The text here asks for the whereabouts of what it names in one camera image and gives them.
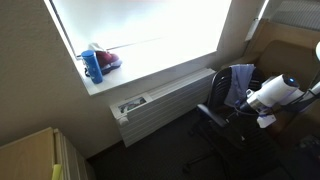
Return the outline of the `blue shirt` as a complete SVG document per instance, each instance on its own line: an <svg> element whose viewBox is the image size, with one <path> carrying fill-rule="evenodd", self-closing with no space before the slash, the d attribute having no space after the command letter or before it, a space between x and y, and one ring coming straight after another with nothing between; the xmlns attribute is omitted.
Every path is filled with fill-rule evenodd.
<svg viewBox="0 0 320 180"><path fill-rule="evenodd" d="M253 71L253 64L231 65L231 83L224 104L233 107L237 101L246 97Z"/></svg>

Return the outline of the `red sneaker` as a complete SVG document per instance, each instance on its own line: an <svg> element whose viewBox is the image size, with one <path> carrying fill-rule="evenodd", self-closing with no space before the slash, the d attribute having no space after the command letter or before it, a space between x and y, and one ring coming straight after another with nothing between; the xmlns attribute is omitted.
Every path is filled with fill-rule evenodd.
<svg viewBox="0 0 320 180"><path fill-rule="evenodd" d="M95 52L103 75L110 73L112 70L115 70L122 65L122 61L116 54L103 49L98 43L90 43L88 48Z"/></svg>

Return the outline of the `brown leather couch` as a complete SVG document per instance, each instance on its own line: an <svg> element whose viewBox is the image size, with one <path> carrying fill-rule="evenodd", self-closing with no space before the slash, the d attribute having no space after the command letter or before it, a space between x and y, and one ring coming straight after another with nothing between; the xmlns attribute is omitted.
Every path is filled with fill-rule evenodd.
<svg viewBox="0 0 320 180"><path fill-rule="evenodd" d="M282 73L294 76L307 90L319 71L315 47L320 32L262 20L245 54L229 61L233 64L254 64L269 77ZM313 102L304 112L280 112L277 121L267 128L271 136L283 146L291 146L310 134L320 133L320 101Z"/></svg>

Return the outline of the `wooden drawer cabinet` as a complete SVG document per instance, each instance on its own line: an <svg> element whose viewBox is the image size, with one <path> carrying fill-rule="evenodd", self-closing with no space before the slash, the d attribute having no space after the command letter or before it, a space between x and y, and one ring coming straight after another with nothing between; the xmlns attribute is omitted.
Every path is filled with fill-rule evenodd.
<svg viewBox="0 0 320 180"><path fill-rule="evenodd" d="M0 180L96 180L94 170L58 129L46 128L0 147Z"/></svg>

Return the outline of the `blue water bottle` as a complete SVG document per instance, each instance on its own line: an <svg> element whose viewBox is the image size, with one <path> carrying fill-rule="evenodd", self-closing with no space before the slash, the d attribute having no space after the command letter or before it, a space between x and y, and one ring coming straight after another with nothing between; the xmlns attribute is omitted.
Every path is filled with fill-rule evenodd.
<svg viewBox="0 0 320 180"><path fill-rule="evenodd" d="M81 56L85 61L87 72L92 82L94 84L101 83L103 81L103 77L95 52L93 50L86 50L81 53Z"/></svg>

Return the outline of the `white wall radiator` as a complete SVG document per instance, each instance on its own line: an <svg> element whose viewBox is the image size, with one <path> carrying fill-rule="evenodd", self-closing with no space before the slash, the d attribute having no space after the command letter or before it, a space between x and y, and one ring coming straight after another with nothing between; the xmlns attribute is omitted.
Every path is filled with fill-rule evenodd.
<svg viewBox="0 0 320 180"><path fill-rule="evenodd" d="M215 71L201 69L110 106L126 147L207 100Z"/></svg>

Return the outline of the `black mesh office chair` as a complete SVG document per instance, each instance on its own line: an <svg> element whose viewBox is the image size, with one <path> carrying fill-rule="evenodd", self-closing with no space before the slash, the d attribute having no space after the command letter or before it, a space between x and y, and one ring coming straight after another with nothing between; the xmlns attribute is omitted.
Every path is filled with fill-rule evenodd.
<svg viewBox="0 0 320 180"><path fill-rule="evenodd" d="M222 161L224 175L230 171L240 179L254 179L281 166L277 149L266 132L258 127L258 114L241 110L236 104L226 105L231 90L232 69L220 70L213 78L205 104L198 104L200 119L192 126L190 135L198 134L210 145L210 151L186 162L182 171L189 173L194 164L210 156Z"/></svg>

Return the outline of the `yellow sticky note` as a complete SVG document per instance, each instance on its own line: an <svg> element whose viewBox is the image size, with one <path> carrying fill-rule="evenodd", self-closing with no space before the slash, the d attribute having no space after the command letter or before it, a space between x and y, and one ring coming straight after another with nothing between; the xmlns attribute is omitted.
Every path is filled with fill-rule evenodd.
<svg viewBox="0 0 320 180"><path fill-rule="evenodd" d="M60 180L61 179L61 172L62 172L62 165L55 164L53 166L52 178L51 180Z"/></svg>

